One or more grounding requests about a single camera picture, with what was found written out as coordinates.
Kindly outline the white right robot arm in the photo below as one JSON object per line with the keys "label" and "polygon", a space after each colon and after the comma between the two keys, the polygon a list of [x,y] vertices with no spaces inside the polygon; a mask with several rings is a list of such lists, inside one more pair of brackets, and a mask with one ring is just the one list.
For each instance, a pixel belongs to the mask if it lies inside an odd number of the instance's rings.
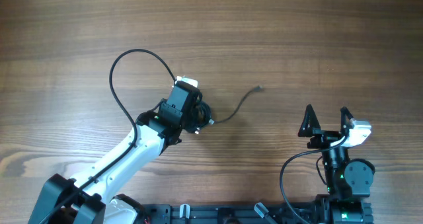
{"label": "white right robot arm", "polygon": [[351,159],[348,150],[357,147],[371,134],[371,124],[356,120],[343,107],[340,130],[323,130],[313,107],[306,106],[298,136],[308,137],[309,149],[321,154],[328,194],[311,202],[310,210],[300,215],[309,223],[367,223],[372,221],[363,199],[370,196],[375,167],[365,159]]}

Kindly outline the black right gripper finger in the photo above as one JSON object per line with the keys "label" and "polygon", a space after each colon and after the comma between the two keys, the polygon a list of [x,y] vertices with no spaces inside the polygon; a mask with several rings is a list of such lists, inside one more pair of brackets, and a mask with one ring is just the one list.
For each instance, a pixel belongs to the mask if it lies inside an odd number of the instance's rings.
{"label": "black right gripper finger", "polygon": [[298,131],[299,137],[313,137],[321,133],[321,127],[311,104],[305,109],[303,121]]}
{"label": "black right gripper finger", "polygon": [[349,109],[345,106],[340,109],[340,113],[341,113],[340,133],[342,135],[348,135],[349,130],[352,129],[352,127],[353,127],[352,120],[354,119],[354,117],[351,114],[351,112],[349,111]]}

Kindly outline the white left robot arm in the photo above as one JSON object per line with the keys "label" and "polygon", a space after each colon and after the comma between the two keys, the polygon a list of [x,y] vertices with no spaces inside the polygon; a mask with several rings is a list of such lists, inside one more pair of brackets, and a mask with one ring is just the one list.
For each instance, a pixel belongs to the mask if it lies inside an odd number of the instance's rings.
{"label": "white left robot arm", "polygon": [[102,223],[117,191],[168,146],[180,143],[179,136],[201,99],[196,80],[178,78],[159,110],[140,114],[125,139],[90,168],[71,178],[59,174],[49,178],[30,223]]}

